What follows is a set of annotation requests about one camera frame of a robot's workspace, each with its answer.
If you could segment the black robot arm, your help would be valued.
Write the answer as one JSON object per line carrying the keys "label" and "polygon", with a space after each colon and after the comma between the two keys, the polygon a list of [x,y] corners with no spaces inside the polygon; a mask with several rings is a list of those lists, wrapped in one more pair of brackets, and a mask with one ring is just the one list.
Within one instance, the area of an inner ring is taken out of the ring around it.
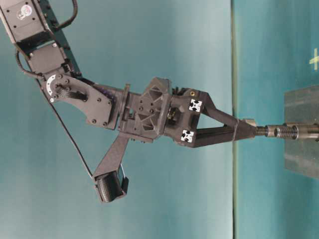
{"label": "black robot arm", "polygon": [[165,135],[202,147],[256,135],[255,126],[218,110],[208,93],[172,88],[168,79],[155,77],[138,94],[83,78],[46,0],[3,0],[0,17],[29,65],[26,74],[39,81],[49,102],[72,104],[88,124],[119,130],[121,142],[153,142]]}

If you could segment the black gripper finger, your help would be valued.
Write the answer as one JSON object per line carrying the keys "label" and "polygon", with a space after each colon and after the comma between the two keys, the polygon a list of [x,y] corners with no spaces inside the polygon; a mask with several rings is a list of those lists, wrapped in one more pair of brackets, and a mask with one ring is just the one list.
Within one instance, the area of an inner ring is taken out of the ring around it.
{"label": "black gripper finger", "polygon": [[196,148],[223,142],[254,138],[256,129],[256,127],[243,121],[240,121],[237,127],[223,126],[198,129],[191,147]]}
{"label": "black gripper finger", "polygon": [[203,100],[201,112],[208,117],[211,117],[216,121],[223,123],[224,128],[235,129],[237,126],[237,129],[252,129],[251,125],[217,109],[207,92],[198,91],[198,96],[200,100]]}

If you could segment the black 3D-printed gripper body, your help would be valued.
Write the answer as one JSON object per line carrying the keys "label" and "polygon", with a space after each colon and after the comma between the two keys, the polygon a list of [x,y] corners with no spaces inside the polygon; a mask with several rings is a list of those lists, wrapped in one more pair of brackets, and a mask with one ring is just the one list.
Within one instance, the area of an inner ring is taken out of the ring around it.
{"label": "black 3D-printed gripper body", "polygon": [[119,105],[118,140],[153,142],[165,135],[177,144],[206,144],[207,130],[198,129],[207,93],[172,89],[170,80],[153,78],[142,94],[123,90]]}

